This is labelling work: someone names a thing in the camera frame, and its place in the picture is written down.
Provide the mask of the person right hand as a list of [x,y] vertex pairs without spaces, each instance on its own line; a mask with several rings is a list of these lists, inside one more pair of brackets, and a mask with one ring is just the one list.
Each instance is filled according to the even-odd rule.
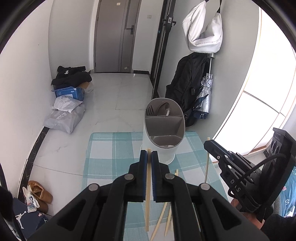
[[[230,203],[231,203],[231,205],[234,208],[237,208],[240,205],[239,201],[237,199],[235,199],[235,198],[233,198]],[[241,214],[243,214],[258,229],[261,229],[262,228],[262,226],[264,224],[264,221],[262,221],[262,222],[258,221],[255,214],[253,214],[253,213],[247,213],[247,212],[241,212]]]

